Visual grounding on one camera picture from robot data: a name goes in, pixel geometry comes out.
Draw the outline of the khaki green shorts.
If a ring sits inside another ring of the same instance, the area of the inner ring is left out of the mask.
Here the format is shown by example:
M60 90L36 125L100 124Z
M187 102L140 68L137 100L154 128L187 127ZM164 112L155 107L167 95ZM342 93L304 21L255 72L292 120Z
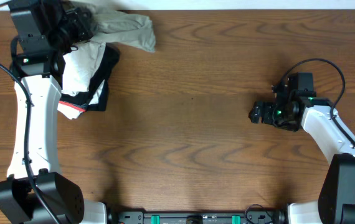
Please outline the khaki green shorts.
M148 16L128 14L112 7L88 1L72 1L72 4L90 11L91 30L96 43L120 43L146 52L156 51L153 22Z

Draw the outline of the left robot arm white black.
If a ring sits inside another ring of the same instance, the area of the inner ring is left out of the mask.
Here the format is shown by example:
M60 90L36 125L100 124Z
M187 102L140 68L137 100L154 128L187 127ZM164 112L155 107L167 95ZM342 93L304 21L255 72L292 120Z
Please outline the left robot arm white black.
M0 211L11 223L107 223L105 204L85 200L61 174L57 153L59 80L64 55L92 38L90 14L60 1L9 1L18 35L11 42L17 96L16 140Z

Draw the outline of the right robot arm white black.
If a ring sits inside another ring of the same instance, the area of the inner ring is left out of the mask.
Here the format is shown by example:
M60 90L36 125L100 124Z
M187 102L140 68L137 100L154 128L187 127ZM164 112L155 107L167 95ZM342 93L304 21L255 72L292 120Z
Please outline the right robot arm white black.
M289 204L273 222L355 223L355 135L332 102L316 95L312 73L291 74L273 92L273 102L253 104L248 114L251 122L293 132L304 130L329 164L318 199Z

